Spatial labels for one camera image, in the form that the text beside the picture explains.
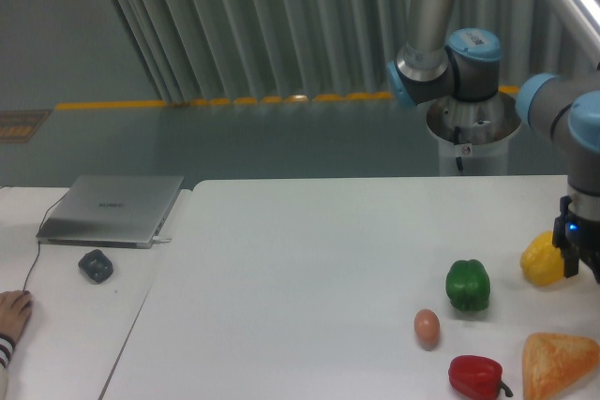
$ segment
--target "person's hand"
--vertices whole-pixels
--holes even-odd
[[[32,296],[28,290],[13,290],[0,294],[0,334],[19,342],[31,316]]]

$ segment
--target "bread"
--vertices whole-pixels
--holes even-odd
[[[523,348],[523,398],[546,400],[598,365],[600,347],[582,336],[530,335]]]

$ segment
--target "laptop lid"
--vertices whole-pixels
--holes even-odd
[[[180,176],[80,176],[42,225],[43,244],[150,248]]]

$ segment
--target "green bell pepper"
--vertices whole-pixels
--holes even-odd
[[[446,276],[446,294],[460,311],[483,311],[489,306],[489,276],[477,259],[459,260]]]

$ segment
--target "white curtain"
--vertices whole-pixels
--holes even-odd
[[[409,0],[118,0],[161,97],[193,99],[386,91]],[[544,0],[457,0],[450,30],[499,36],[502,83],[592,66]]]

